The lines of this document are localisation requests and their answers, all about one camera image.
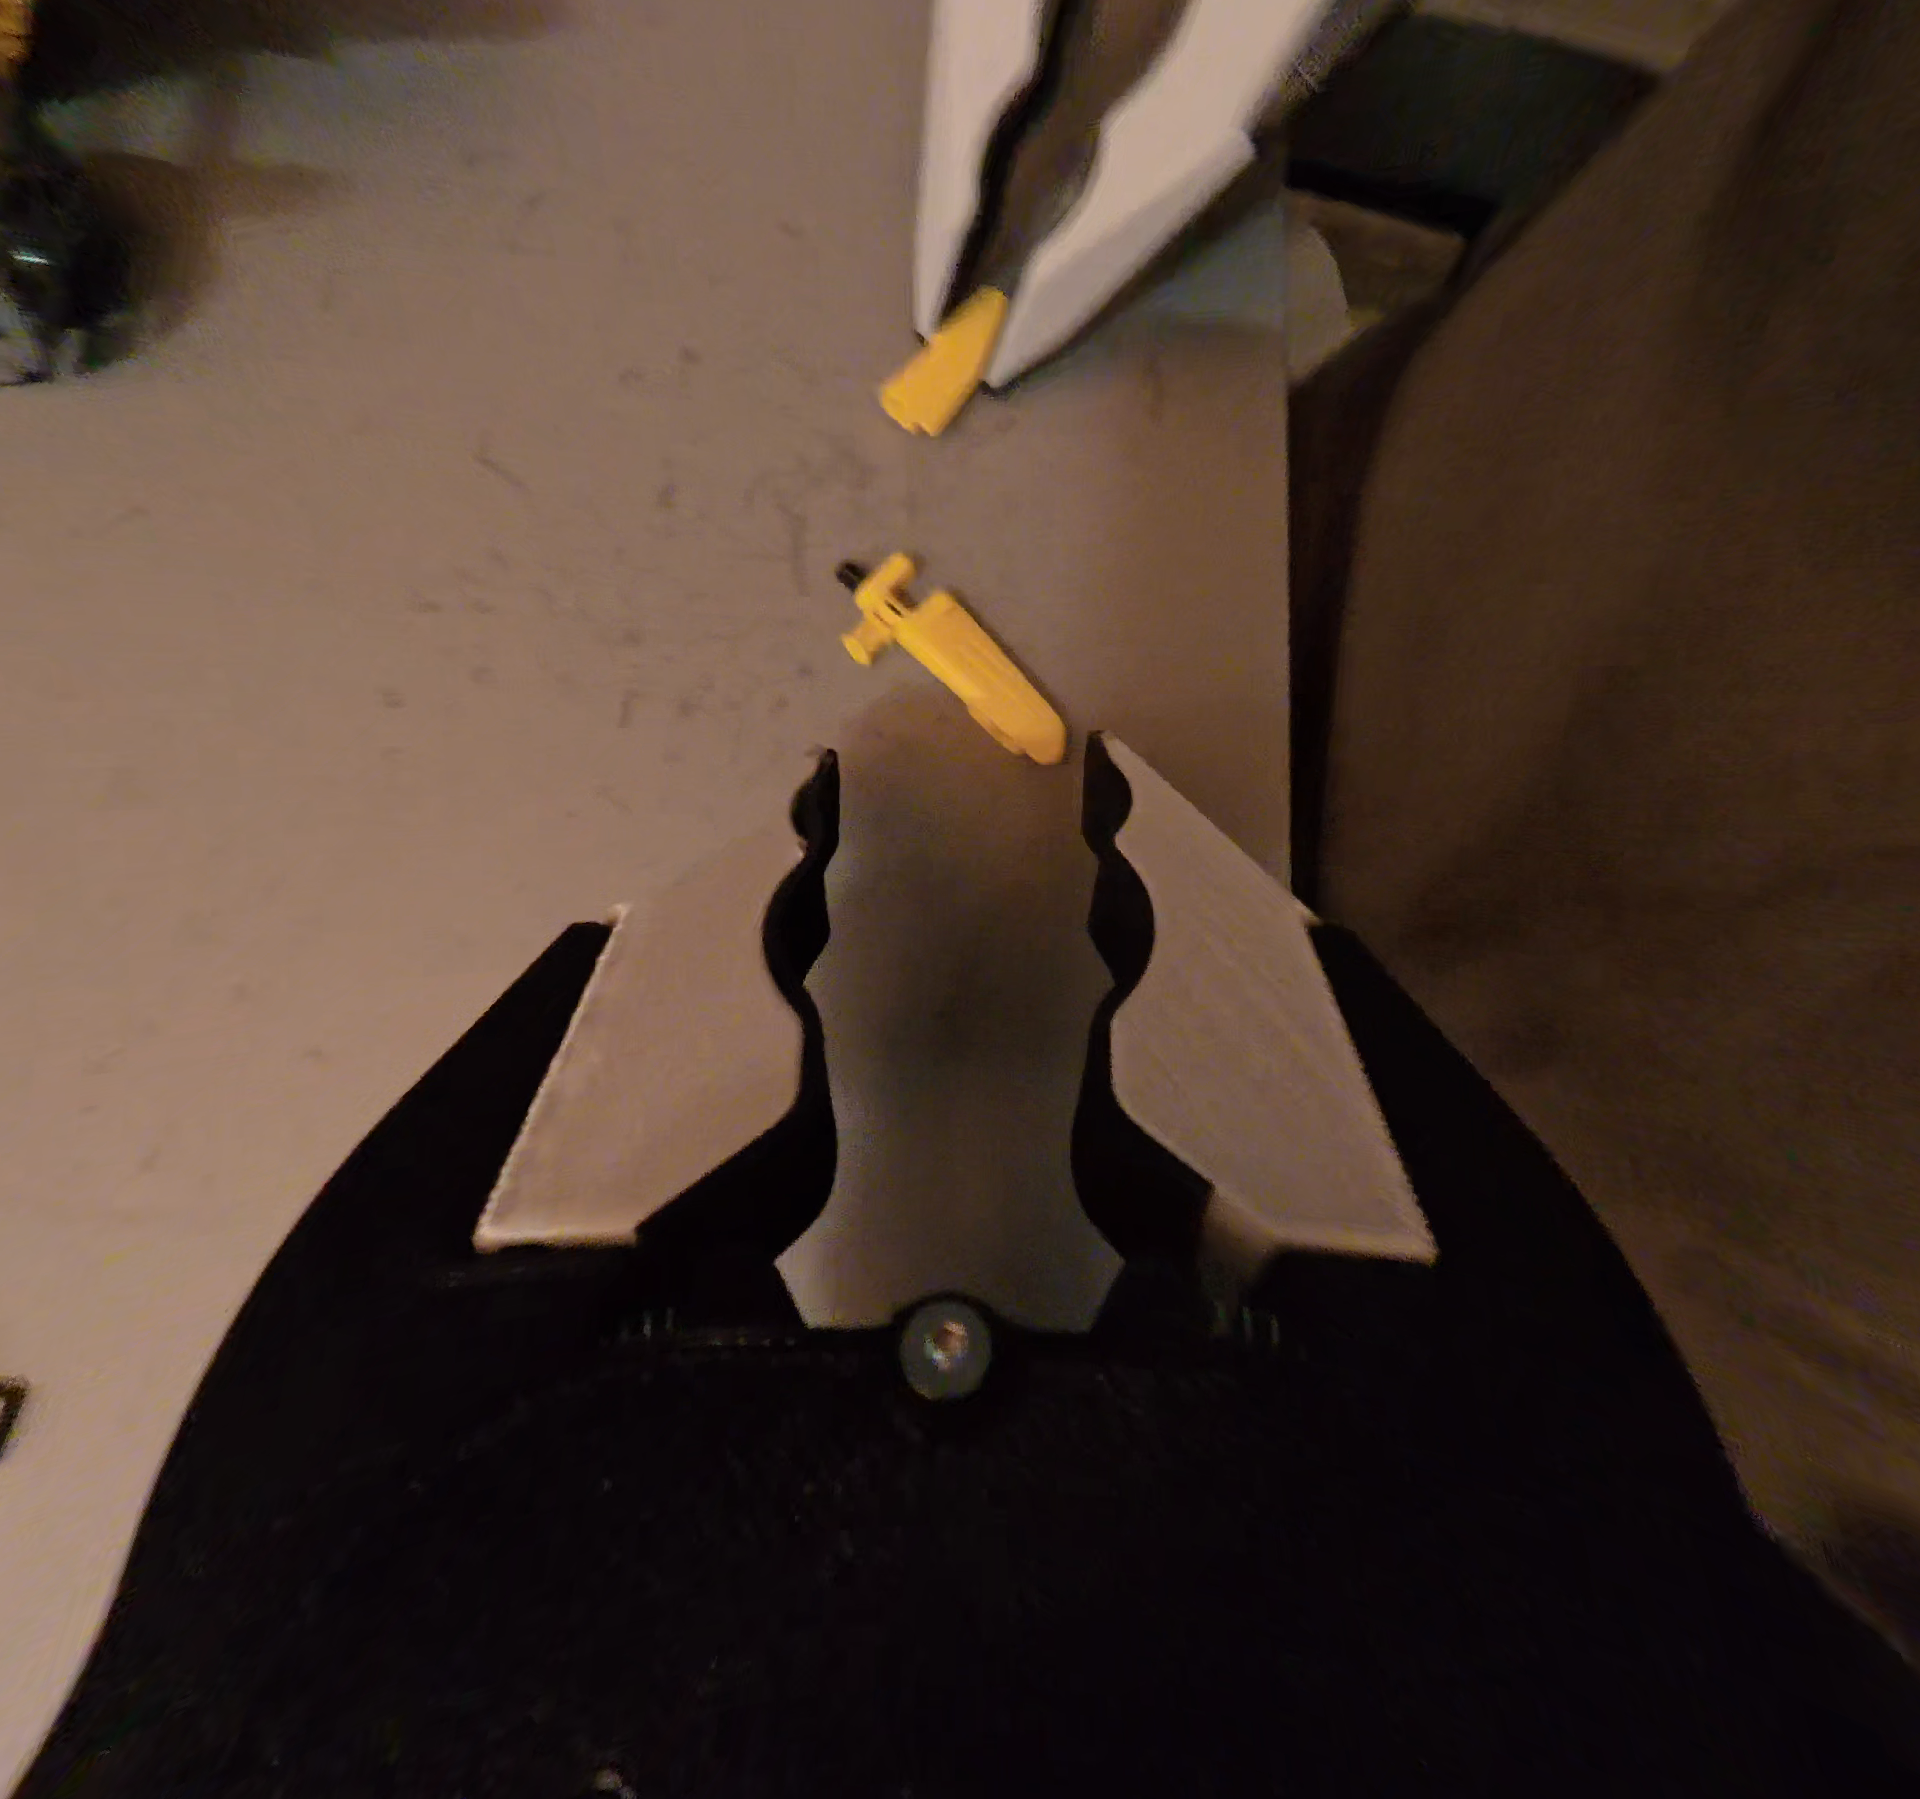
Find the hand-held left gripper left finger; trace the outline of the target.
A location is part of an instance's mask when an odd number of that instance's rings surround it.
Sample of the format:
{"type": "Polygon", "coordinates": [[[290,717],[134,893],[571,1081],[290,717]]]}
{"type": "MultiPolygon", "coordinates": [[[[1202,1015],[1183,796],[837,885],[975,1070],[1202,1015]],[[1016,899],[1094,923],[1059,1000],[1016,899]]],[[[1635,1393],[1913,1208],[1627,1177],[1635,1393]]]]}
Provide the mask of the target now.
{"type": "Polygon", "coordinates": [[[619,909],[473,1245],[783,1256],[836,1178],[808,977],[831,935],[842,769],[646,906],[619,909]]]}

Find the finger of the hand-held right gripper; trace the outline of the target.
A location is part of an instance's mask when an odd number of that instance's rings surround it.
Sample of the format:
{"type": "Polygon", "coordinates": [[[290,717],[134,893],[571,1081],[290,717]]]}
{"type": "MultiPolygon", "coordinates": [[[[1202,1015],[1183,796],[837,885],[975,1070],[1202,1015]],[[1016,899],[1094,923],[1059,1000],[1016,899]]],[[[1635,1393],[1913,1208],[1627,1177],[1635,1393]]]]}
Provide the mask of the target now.
{"type": "Polygon", "coordinates": [[[1253,163],[1253,128],[1336,0],[1187,0],[1102,119],[1078,200],[1021,270],[992,359],[1006,388],[1069,347],[1253,163]]]}
{"type": "Polygon", "coordinates": [[[913,312],[931,336],[995,229],[1052,0],[931,0],[913,312]]]}

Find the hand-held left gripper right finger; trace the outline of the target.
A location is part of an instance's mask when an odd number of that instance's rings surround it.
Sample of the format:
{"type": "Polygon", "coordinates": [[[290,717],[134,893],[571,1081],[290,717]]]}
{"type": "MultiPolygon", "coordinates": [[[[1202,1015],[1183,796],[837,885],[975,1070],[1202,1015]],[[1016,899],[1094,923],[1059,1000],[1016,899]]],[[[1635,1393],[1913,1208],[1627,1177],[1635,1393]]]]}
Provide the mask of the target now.
{"type": "Polygon", "coordinates": [[[1315,920],[1112,733],[1082,757],[1094,1012],[1070,1177],[1126,1267],[1251,1293],[1282,1260],[1426,1271],[1439,1245],[1315,920]]]}

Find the yellow plastic toy piece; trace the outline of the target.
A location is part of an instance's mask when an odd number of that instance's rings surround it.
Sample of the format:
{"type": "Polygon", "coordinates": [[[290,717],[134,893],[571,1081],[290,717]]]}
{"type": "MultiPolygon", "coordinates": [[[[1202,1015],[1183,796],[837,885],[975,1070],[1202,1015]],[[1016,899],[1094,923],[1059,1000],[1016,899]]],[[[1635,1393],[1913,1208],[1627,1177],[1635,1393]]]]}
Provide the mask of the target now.
{"type": "Polygon", "coordinates": [[[1008,294],[973,291],[881,385],[878,404],[886,419],[910,436],[944,436],[981,392],[1008,312],[1008,294]]]}
{"type": "Polygon", "coordinates": [[[948,590],[914,603],[896,647],[940,679],[1005,750],[1048,769],[1067,760],[1069,728],[1061,712],[948,590]]]}

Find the small yellow toy connector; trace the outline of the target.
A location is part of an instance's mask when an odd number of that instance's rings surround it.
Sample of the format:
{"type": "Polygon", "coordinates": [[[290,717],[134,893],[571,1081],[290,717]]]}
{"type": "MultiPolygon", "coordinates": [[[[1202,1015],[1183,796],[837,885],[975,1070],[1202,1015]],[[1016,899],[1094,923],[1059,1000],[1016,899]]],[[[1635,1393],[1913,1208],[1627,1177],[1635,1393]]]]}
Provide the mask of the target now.
{"type": "Polygon", "coordinates": [[[914,558],[892,553],[875,565],[865,565],[867,581],[850,590],[856,624],[842,636],[845,651],[861,667],[901,640],[901,624],[914,609],[908,589],[919,572],[914,558]]]}

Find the yellow black tracked toy vehicle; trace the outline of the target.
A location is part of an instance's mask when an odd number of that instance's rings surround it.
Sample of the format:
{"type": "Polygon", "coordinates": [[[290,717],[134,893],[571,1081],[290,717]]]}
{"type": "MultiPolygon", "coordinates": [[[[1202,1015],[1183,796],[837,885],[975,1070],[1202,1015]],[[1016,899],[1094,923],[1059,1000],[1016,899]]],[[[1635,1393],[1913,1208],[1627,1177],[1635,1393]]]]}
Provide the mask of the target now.
{"type": "Polygon", "coordinates": [[[3,0],[3,282],[22,339],[14,385],[113,362],[132,303],[128,236],[83,159],[49,122],[47,9],[3,0]]]}

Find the person's brown shirt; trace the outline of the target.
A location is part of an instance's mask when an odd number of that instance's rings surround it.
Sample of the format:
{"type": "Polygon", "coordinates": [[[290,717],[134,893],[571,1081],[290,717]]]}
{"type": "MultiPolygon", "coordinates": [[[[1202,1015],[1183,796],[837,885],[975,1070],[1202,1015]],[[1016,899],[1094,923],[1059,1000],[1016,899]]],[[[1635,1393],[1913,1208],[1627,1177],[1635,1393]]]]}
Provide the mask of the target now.
{"type": "Polygon", "coordinates": [[[1917,1658],[1918,0],[1738,0],[1411,350],[1319,902],[1917,1658]]]}

